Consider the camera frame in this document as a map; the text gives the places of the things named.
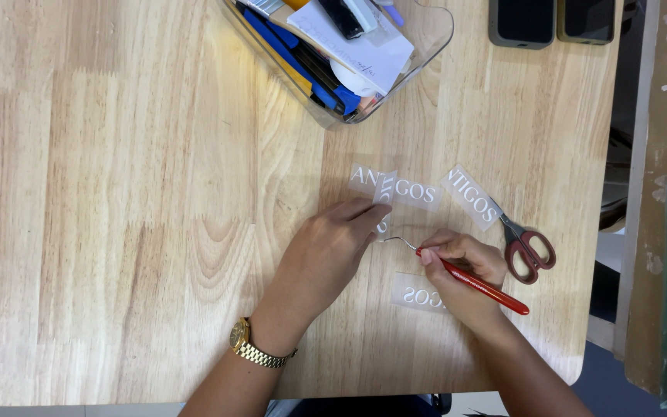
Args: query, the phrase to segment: metal hook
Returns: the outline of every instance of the metal hook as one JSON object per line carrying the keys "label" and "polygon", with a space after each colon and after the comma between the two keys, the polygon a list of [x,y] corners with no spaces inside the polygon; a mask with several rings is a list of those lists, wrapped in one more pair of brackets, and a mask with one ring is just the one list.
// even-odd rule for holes
{"label": "metal hook", "polygon": [[413,246],[411,243],[409,243],[408,241],[406,241],[406,240],[403,239],[402,237],[398,237],[398,236],[395,236],[395,237],[389,237],[388,239],[385,239],[383,242],[392,241],[393,239],[400,239],[401,241],[404,241],[405,244],[408,245],[409,248],[413,249],[414,251],[417,251],[417,250],[418,250],[418,248],[416,248],[415,246]]}

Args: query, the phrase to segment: black eraser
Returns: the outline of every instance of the black eraser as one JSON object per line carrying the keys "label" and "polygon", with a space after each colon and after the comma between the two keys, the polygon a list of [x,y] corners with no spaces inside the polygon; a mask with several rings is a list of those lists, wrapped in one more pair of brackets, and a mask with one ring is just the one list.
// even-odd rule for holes
{"label": "black eraser", "polygon": [[357,17],[351,13],[351,10],[349,10],[349,7],[346,6],[343,0],[318,1],[345,38],[354,39],[365,33],[362,25],[357,22]]}

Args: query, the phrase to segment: clear plastic container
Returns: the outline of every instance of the clear plastic container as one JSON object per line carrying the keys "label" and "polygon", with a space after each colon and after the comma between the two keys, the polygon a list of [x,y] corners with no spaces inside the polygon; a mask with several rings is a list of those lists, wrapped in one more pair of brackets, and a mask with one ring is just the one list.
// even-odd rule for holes
{"label": "clear plastic container", "polygon": [[368,118],[398,90],[418,74],[452,39],[454,33],[454,20],[452,14],[443,7],[423,6],[415,0],[394,0],[394,6],[400,12],[405,24],[398,27],[400,33],[413,44],[414,50],[411,55],[411,67],[406,73],[398,76],[388,95],[370,102],[364,109],[357,110],[354,114],[345,117],[339,116],[332,110],[326,109],[310,99],[305,94],[306,88],[301,86],[301,80],[292,76],[286,69],[290,66],[279,56],[273,56],[263,47],[265,44],[261,36],[251,30],[236,10],[233,0],[218,0],[223,15],[262,58],[267,66],[274,72],[293,93],[313,118],[324,128],[336,128],[340,125],[359,123]]}

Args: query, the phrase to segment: fingernail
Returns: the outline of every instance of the fingernail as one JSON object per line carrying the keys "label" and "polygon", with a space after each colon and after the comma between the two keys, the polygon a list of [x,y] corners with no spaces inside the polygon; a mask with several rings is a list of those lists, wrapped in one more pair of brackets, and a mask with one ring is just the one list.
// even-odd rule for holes
{"label": "fingernail", "polygon": [[421,249],[421,265],[427,266],[433,261],[433,254],[429,249]]}

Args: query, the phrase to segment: watch face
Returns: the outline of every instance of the watch face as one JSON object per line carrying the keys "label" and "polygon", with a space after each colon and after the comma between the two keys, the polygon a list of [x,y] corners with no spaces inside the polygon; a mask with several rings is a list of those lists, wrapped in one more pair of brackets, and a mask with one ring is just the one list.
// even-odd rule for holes
{"label": "watch face", "polygon": [[230,331],[230,347],[236,347],[243,336],[243,325],[236,323],[233,330]]}

